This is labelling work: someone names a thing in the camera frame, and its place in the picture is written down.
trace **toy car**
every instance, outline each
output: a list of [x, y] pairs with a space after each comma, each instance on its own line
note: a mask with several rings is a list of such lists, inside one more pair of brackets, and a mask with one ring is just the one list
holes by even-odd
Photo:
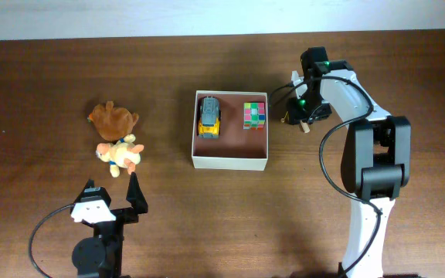
[[204, 97], [200, 105], [199, 137], [219, 138], [220, 120], [219, 101], [214, 97]]

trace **white cardboard box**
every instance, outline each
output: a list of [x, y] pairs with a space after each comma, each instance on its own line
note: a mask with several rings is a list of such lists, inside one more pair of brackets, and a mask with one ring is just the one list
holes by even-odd
[[[200, 100], [213, 96], [219, 100], [221, 128], [218, 139], [197, 135]], [[264, 102], [264, 129], [243, 129], [243, 104]], [[195, 168], [263, 171], [269, 156], [269, 117], [267, 93], [198, 90], [193, 115], [192, 160]]]

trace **rubik's cube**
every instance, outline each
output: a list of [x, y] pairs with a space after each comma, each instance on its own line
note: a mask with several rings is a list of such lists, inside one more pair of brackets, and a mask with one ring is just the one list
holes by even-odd
[[264, 103], [245, 103], [243, 106], [243, 129], [262, 130], [266, 123]]

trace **orange plush toy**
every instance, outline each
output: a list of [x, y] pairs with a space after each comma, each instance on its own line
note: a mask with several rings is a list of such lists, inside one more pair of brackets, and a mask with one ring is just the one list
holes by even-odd
[[117, 141], [131, 133], [138, 121], [138, 114], [131, 114], [126, 108], [114, 107], [113, 102], [108, 101], [106, 106], [96, 105], [87, 119], [93, 122], [104, 140]]

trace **wooden table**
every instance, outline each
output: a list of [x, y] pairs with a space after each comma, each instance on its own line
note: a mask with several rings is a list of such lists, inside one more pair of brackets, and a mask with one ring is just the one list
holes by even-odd
[[[112, 208], [128, 175], [112, 178], [87, 115], [97, 103], [140, 114], [138, 176], [149, 213], [125, 226], [123, 270], [133, 277], [303, 277], [334, 273], [348, 241], [349, 200], [325, 181], [318, 145], [339, 122], [303, 134], [272, 111], [263, 172], [195, 170], [196, 90], [270, 92], [326, 46], [364, 88], [413, 126], [411, 177], [392, 211], [385, 273], [445, 277], [445, 30], [0, 42], [0, 277], [38, 277], [27, 257], [34, 225], [72, 202], [88, 178]], [[345, 130], [325, 150], [339, 181]], [[68, 213], [39, 230], [42, 268], [72, 277], [73, 247], [92, 230]]]

